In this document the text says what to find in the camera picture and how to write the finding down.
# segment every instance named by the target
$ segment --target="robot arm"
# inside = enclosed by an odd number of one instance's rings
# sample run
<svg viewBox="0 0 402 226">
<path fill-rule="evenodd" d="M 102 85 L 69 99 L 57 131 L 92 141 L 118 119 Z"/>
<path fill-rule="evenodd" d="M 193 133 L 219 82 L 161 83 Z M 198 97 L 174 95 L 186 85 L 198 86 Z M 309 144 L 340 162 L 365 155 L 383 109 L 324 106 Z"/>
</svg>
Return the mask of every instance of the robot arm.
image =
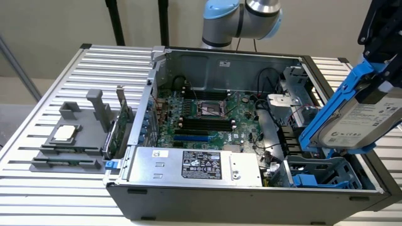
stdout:
<svg viewBox="0 0 402 226">
<path fill-rule="evenodd" d="M 299 137 L 303 151 L 365 153 L 402 117 L 402 5 L 373 0 L 359 34 L 363 62 L 351 70 Z"/>
<path fill-rule="evenodd" d="M 279 0 L 208 0 L 202 14 L 201 48 L 231 48 L 232 38 L 267 39 L 279 29 Z"/>
</svg>

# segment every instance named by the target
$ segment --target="black cable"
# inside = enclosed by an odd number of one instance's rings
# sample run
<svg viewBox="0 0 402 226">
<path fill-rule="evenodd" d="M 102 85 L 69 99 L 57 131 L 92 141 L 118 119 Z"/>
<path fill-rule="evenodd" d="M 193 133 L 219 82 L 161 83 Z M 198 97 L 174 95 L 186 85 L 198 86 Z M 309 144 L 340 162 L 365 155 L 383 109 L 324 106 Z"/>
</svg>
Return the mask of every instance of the black cable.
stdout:
<svg viewBox="0 0 402 226">
<path fill-rule="evenodd" d="M 261 73 L 264 72 L 264 70 L 269 70 L 269 69 L 272 69 L 272 70 L 277 73 L 277 76 L 280 76 L 279 71 L 277 71 L 275 68 L 272 68 L 272 67 L 265 67 L 265 68 L 263 68 L 263 69 L 259 71 L 257 76 L 256 76 L 256 95 L 259 95 L 259 78 L 260 78 Z M 272 85 L 272 82 L 271 82 L 268 76 L 265 76 L 265 79 L 267 79 L 268 82 L 269 82 L 271 89 L 275 91 L 275 86 Z"/>
<path fill-rule="evenodd" d="M 271 148 L 271 147 L 273 147 L 273 146 L 277 146 L 277 145 L 280 145 L 280 143 L 273 144 L 273 145 L 271 145 L 271 146 L 268 146 L 268 147 L 264 147 L 264 149 L 268 149 L 268 148 Z"/>
<path fill-rule="evenodd" d="M 264 153 L 259 154 L 256 149 L 252 149 L 256 155 L 263 155 Z"/>
<path fill-rule="evenodd" d="M 173 88 L 174 88 L 174 81 L 176 81 L 177 78 L 182 78 L 184 81 L 186 80 L 186 78 L 185 78 L 184 75 L 181 75 L 181 74 L 176 75 L 176 76 L 173 77 L 173 79 L 170 80 L 170 90 L 173 90 Z"/>
<path fill-rule="evenodd" d="M 256 52 L 256 44 L 255 44 L 255 39 L 252 39 L 252 42 L 253 42 L 253 50 Z"/>
<path fill-rule="evenodd" d="M 236 51 L 239 49 L 240 40 L 241 40 L 241 38 L 239 38 L 239 41 L 237 41 Z"/>
<path fill-rule="evenodd" d="M 268 114 L 269 114 L 269 116 L 271 116 L 271 118 L 272 118 L 272 121 L 273 121 L 273 123 L 275 123 L 275 125 L 276 125 L 276 127 L 277 127 L 277 129 L 279 129 L 279 131 L 280 131 L 280 130 L 281 130 L 280 124 L 277 123 L 277 121 L 275 120 L 275 118 L 273 118 L 273 116 L 272 116 L 271 108 L 269 108 L 268 105 L 267 105 L 265 111 L 268 112 Z"/>
</svg>

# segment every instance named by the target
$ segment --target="slotted aluminum surface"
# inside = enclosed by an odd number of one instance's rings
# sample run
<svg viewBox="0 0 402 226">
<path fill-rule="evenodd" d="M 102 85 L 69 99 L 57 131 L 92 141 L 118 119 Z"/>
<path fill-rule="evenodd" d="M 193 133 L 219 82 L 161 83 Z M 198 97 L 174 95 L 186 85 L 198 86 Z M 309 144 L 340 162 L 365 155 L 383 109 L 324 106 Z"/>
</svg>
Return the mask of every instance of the slotted aluminum surface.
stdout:
<svg viewBox="0 0 402 226">
<path fill-rule="evenodd" d="M 149 54 L 149 48 L 92 46 L 74 55 L 0 152 L 0 225 L 144 225 L 122 217 L 104 189 L 102 175 L 33 173 L 28 168 L 60 118 L 57 110 L 62 101 L 76 101 L 81 108 L 89 107 L 85 92 L 97 88 L 104 91 L 104 102 L 117 108 L 114 87 L 124 84 L 128 104 L 136 109 L 149 70 Z M 349 65 L 335 58 L 312 59 L 335 89 L 348 74 Z M 402 186 L 402 131 L 397 128 L 389 131 L 376 145 L 375 152 Z M 153 222 L 152 225 L 188 223 Z M 336 225 L 399 226 L 402 203 L 379 212 L 359 212 Z"/>
</svg>

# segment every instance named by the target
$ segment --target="green circuit board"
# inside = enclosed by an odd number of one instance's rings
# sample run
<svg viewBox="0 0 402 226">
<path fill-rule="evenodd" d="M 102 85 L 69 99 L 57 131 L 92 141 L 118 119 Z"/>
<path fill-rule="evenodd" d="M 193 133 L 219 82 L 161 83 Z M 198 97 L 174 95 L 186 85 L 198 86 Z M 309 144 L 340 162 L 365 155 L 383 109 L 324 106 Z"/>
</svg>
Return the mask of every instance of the green circuit board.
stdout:
<svg viewBox="0 0 402 226">
<path fill-rule="evenodd" d="M 184 99 L 178 92 L 164 89 L 158 91 L 157 100 L 162 103 L 158 103 L 157 147 L 172 148 L 178 142 L 182 148 L 189 149 L 233 151 L 239 148 L 244 153 L 255 153 L 248 135 L 251 133 L 255 139 L 260 128 L 257 119 L 253 118 L 253 102 L 248 101 L 248 94 L 233 92 L 223 101 L 211 101 Z M 180 117 L 235 120 L 236 128 L 232 131 L 208 130 L 208 142 L 177 141 L 173 137 L 174 130 L 180 129 Z"/>
</svg>

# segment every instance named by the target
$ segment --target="pcie slot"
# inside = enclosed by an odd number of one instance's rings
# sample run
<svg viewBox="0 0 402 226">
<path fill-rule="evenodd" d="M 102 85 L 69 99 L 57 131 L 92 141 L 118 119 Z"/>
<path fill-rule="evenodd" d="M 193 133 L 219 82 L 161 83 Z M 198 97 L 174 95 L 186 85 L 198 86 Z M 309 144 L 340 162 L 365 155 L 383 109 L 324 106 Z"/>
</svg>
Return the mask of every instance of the pcie slot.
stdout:
<svg viewBox="0 0 402 226">
<path fill-rule="evenodd" d="M 206 131 L 198 131 L 198 130 L 186 130 L 186 129 L 176 129 L 174 134 L 177 135 L 194 135 L 194 136 L 206 136 Z"/>
</svg>

